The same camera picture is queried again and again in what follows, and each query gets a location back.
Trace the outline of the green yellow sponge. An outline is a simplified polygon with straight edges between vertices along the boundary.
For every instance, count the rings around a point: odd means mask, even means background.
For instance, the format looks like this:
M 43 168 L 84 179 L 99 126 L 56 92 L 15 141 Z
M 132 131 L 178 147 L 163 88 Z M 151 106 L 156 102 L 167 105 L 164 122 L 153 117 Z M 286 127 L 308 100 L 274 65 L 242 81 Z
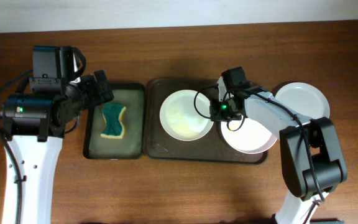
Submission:
M 105 103 L 102 109 L 102 116 L 106 127 L 101 132 L 101 137 L 106 139 L 122 139 L 125 135 L 123 123 L 126 107 L 115 103 Z

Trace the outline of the cream plate top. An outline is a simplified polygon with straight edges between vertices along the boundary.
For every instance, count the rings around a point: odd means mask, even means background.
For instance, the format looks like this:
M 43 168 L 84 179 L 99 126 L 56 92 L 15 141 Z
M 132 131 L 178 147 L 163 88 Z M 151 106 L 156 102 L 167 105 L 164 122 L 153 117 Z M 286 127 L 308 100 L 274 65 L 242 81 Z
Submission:
M 160 123 L 165 132 L 181 141 L 194 141 L 205 136 L 213 127 L 209 119 L 210 101 L 194 90 L 179 90 L 162 103 Z

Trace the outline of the grey white plate bottom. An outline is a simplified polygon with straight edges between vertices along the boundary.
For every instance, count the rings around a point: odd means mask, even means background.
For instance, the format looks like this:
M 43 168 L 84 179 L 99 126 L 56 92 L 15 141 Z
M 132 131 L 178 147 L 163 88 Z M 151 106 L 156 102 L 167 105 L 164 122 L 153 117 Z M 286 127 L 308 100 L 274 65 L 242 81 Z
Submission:
M 275 98 L 290 109 L 313 119 L 330 117 L 330 106 L 323 93 L 313 85 L 292 82 L 278 89 Z

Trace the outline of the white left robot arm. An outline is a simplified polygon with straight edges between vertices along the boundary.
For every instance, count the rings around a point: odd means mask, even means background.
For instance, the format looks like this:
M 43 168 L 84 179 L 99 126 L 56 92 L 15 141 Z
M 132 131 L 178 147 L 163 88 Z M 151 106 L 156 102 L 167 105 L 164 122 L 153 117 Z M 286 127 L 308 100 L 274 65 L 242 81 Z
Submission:
M 6 151 L 3 223 L 50 223 L 53 180 L 67 123 L 83 110 L 114 96 L 102 70 L 76 78 L 61 92 L 32 91 L 34 77 L 24 78 L 2 105 L 0 140 Z

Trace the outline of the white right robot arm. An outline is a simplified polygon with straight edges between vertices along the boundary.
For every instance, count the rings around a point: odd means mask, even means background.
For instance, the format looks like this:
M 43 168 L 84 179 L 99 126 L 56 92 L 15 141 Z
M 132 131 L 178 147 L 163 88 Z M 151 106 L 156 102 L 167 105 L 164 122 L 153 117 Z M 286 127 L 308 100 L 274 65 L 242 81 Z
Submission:
M 312 216 L 348 171 L 334 123 L 285 106 L 261 88 L 233 88 L 212 99 L 212 121 L 253 119 L 280 141 L 282 175 L 288 193 L 273 223 L 314 223 Z

